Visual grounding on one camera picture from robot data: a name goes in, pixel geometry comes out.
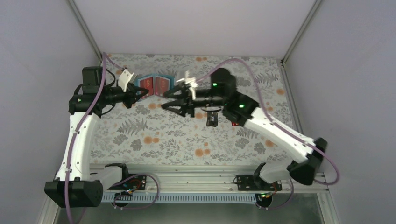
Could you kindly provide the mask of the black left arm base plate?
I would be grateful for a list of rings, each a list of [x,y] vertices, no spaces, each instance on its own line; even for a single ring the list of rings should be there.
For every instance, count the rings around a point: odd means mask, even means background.
[[[146,182],[147,182],[147,176],[139,175],[129,179],[128,181],[120,185],[112,186],[108,190],[132,190],[132,191],[145,190]]]

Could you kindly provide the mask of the black credit card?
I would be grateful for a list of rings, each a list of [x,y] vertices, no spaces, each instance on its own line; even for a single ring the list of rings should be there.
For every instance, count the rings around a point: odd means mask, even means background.
[[[209,111],[207,112],[207,126],[216,127],[218,125],[218,112],[217,111]]]

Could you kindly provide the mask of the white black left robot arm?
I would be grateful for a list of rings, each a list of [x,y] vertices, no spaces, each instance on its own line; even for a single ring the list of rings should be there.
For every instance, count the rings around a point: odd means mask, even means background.
[[[124,189],[130,183],[123,163],[108,164],[91,174],[90,151],[103,109],[117,103],[131,108],[149,91],[135,86],[132,81],[136,75],[127,69],[107,85],[106,71],[102,66],[84,67],[83,82],[69,100],[70,127],[64,158],[54,180],[44,187],[45,194],[61,208],[97,207],[105,190],[112,186]]]

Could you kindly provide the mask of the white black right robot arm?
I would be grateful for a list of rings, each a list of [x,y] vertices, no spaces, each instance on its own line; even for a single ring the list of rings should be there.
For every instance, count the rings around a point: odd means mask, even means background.
[[[195,116],[195,109],[221,107],[229,121],[265,136],[289,154],[290,162],[264,162],[254,172],[253,184],[259,190],[270,184],[293,179],[303,185],[312,185],[323,161],[326,140],[304,136],[264,111],[257,101],[237,91],[236,77],[225,68],[211,74],[211,87],[199,89],[194,77],[178,80],[178,84],[166,91],[172,99],[162,108],[180,116]]]

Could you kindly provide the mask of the blue card holder wallet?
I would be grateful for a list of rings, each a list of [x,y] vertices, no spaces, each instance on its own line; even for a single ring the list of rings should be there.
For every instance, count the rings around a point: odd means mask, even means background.
[[[139,81],[140,81],[141,79],[146,78],[146,77],[153,77],[153,80],[154,80],[154,88],[155,88],[155,85],[156,85],[156,84],[155,84],[155,78],[156,78],[156,76],[162,76],[162,77],[169,78],[169,79],[170,79],[170,89],[172,89],[172,88],[174,87],[174,85],[175,85],[175,78],[174,78],[173,76],[171,76],[171,75],[168,75],[168,74],[149,74],[149,75],[141,76],[141,77],[136,78],[136,80],[134,81],[134,84],[135,84],[136,86],[139,86],[139,87],[140,87]]]

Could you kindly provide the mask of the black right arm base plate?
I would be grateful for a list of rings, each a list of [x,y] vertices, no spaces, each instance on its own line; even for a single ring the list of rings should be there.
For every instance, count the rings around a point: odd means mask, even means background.
[[[233,183],[237,185],[238,191],[280,191],[280,182],[266,183],[259,177],[253,175],[236,175]]]

